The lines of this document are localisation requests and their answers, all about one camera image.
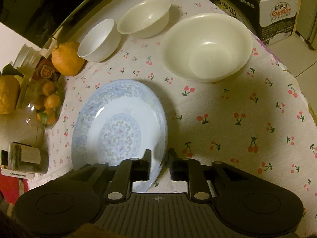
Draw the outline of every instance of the small white bowl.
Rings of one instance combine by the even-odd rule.
[[[145,0],[123,14],[118,31],[138,38],[154,36],[167,25],[170,7],[170,0]]]
[[[78,56],[87,61],[100,62],[109,57],[118,47],[121,34],[113,19],[106,19],[94,26],[78,48]]]
[[[165,67],[176,76],[216,82],[240,70],[249,60],[253,41],[239,20],[204,13],[175,24],[161,42]]]

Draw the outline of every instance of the blue and white plate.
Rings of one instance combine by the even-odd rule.
[[[152,151],[150,179],[133,185],[146,192],[155,182],[167,146],[167,123],[154,92],[143,83],[116,80],[100,87],[80,111],[72,139],[72,163],[119,165],[127,158],[142,158]]]

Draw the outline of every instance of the table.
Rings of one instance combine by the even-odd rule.
[[[50,166],[29,181],[35,188],[72,169],[71,143],[78,113],[96,89],[116,79],[145,83],[159,97],[168,122],[168,147],[202,164],[220,160],[296,193],[305,211],[299,236],[317,231],[317,129],[296,79],[253,36],[250,60],[217,83],[170,74],[159,49],[163,35],[180,20],[202,12],[223,13],[208,0],[171,0],[168,26],[150,39],[124,36],[117,53],[89,62],[67,78],[66,97],[55,127],[46,132]],[[149,192],[184,192],[166,167]]]

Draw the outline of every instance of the floor tile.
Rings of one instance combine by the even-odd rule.
[[[313,111],[317,113],[317,63],[300,74],[296,79]]]
[[[270,45],[269,49],[295,77],[317,62],[317,51],[310,50],[296,33]]]

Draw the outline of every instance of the green leaf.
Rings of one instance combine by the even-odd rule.
[[[7,64],[3,70],[2,70],[2,75],[18,75],[21,78],[24,77],[22,73],[20,73],[17,69],[13,68],[11,64]]]
[[[46,124],[49,119],[49,115],[47,113],[39,113],[42,124]]]

